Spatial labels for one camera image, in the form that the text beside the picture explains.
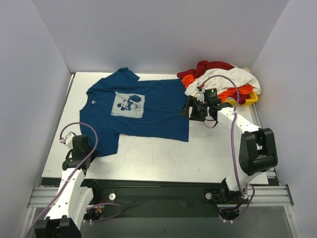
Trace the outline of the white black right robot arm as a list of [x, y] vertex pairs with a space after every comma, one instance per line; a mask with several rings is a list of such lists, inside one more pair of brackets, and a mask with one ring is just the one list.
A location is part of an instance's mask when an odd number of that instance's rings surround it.
[[242, 115], [230, 103], [222, 103], [212, 97], [207, 102], [199, 102], [188, 96], [179, 113], [190, 120], [205, 121], [210, 116], [216, 124], [230, 130], [230, 144], [233, 161], [233, 175], [223, 180], [219, 196], [224, 202], [231, 202], [237, 192], [244, 193], [245, 187], [260, 174], [274, 168], [278, 163], [274, 133], [269, 128], [261, 128]]

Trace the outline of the blue Mickey Mouse t-shirt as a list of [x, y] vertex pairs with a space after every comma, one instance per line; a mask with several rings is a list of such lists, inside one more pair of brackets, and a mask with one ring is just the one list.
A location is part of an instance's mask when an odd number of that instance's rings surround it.
[[99, 156], [117, 153], [121, 134], [187, 142], [189, 119], [180, 79], [145, 80], [128, 68], [101, 78], [86, 92], [80, 130], [97, 144]]

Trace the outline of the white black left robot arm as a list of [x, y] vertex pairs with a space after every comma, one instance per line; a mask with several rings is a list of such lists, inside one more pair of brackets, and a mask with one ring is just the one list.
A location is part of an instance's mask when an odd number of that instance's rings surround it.
[[97, 152], [86, 135], [73, 132], [60, 140], [70, 150], [62, 163], [62, 177], [56, 197], [49, 204], [45, 218], [35, 225], [37, 238], [80, 238], [80, 227], [89, 204], [100, 199], [98, 189], [82, 186]]

